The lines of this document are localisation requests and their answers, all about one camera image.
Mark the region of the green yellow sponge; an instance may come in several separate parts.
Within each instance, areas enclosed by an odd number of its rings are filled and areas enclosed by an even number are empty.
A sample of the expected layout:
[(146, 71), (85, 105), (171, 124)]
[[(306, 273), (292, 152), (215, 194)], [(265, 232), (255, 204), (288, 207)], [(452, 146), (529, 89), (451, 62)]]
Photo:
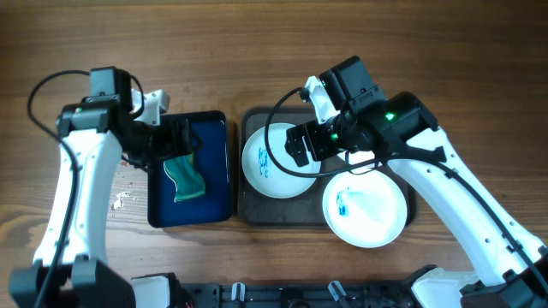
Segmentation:
[(164, 161), (164, 172), (175, 185), (175, 202), (187, 201), (206, 194), (206, 182), (195, 167), (194, 154)]

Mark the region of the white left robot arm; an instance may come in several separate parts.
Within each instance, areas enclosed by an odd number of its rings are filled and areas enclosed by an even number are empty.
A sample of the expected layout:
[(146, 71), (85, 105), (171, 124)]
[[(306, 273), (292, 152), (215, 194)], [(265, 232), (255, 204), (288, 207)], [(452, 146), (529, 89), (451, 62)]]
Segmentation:
[(60, 145), (60, 173), (45, 235), (26, 269), (14, 270), (9, 295), (19, 307), (192, 307), (172, 273), (130, 281), (109, 267), (105, 230), (110, 191), (121, 160), (146, 172), (197, 151), (202, 141), (188, 120), (144, 119), (150, 101), (134, 107), (137, 78), (116, 67), (86, 72), (90, 93), (63, 107), (50, 130)]

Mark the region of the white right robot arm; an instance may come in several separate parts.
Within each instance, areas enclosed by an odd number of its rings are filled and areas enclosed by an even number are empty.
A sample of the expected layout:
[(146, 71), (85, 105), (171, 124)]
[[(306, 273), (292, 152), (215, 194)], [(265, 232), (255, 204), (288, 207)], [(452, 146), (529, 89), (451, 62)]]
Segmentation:
[(297, 89), (316, 117), (287, 132), (298, 166), (370, 151), (436, 212), (473, 265), (431, 268), (411, 290), (423, 307), (544, 307), (547, 247), (517, 222), (460, 159), (433, 113), (412, 93), (387, 98), (357, 56)]

